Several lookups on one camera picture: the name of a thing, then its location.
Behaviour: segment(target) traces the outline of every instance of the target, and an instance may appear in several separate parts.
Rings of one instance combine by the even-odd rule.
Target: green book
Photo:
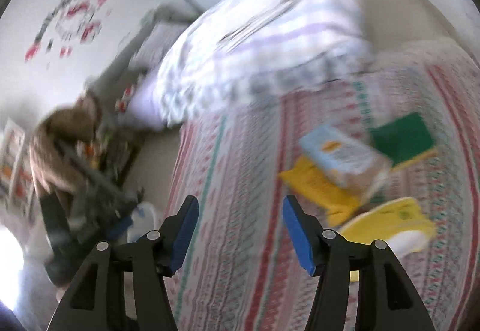
[[[372,146],[388,156],[399,169],[436,153],[435,142],[420,114],[414,112],[370,130]]]

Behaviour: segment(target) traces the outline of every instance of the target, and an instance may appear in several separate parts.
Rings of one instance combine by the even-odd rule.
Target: white plastic container
[[[131,213],[133,224],[128,229],[128,243],[136,242],[139,238],[152,230],[158,230],[160,223],[155,207],[149,202],[142,202]]]

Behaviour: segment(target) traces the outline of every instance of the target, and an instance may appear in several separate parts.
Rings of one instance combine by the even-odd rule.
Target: yellow book
[[[301,156],[292,170],[279,176],[303,197],[325,208],[331,227],[349,220],[361,205],[358,197],[330,182],[306,156]]]
[[[417,200],[399,198],[363,213],[349,221],[338,233],[350,242],[370,245],[382,239],[397,258],[422,251],[435,236],[435,224],[423,213]],[[350,272],[350,280],[358,281],[359,272]]]

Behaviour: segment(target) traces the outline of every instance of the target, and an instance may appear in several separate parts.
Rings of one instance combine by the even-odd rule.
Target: white pillow
[[[118,123],[133,130],[161,131],[165,124],[158,119],[160,108],[154,100],[157,70],[151,70],[128,103],[125,113],[118,115]]]
[[[140,71],[156,68],[188,26],[181,22],[160,21],[131,58],[129,69]]]

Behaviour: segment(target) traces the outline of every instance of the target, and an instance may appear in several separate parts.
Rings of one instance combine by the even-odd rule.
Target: metal screw
[[[108,248],[109,248],[109,244],[107,242],[100,242],[97,244],[98,251],[105,251]]]
[[[332,230],[325,230],[322,232],[322,235],[325,239],[334,239],[337,234]]]
[[[375,240],[375,247],[380,250],[385,250],[387,248],[387,244],[383,240]]]
[[[150,231],[147,234],[147,239],[150,239],[150,240],[156,240],[159,237],[160,237],[160,233],[158,231]]]

